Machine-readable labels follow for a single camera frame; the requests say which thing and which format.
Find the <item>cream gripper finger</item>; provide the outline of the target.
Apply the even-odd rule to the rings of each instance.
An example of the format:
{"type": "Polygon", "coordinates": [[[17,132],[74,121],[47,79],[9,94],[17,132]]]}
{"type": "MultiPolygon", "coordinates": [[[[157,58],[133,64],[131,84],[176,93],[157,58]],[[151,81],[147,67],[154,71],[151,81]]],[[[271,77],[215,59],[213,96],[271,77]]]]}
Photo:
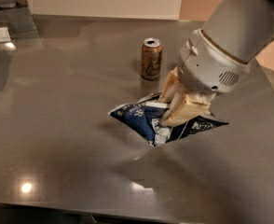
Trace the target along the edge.
{"type": "Polygon", "coordinates": [[[175,81],[160,95],[159,101],[165,104],[170,102],[174,102],[175,104],[180,103],[184,98],[184,94],[184,86],[179,81],[175,81]]]}
{"type": "Polygon", "coordinates": [[[181,125],[185,122],[183,118],[179,118],[175,115],[175,112],[179,109],[180,105],[184,102],[186,97],[186,93],[184,94],[184,98],[180,103],[170,102],[169,109],[163,114],[162,118],[159,120],[161,125],[181,125]]]}

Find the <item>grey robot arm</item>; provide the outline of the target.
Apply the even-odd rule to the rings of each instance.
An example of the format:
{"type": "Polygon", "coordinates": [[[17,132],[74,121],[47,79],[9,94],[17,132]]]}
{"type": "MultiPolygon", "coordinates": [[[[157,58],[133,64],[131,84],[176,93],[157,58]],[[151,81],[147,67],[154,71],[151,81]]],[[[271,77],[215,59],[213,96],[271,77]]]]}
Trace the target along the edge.
{"type": "Polygon", "coordinates": [[[222,0],[181,48],[166,78],[159,123],[178,126],[207,113],[212,99],[233,91],[251,61],[274,41],[274,0],[222,0]]]}

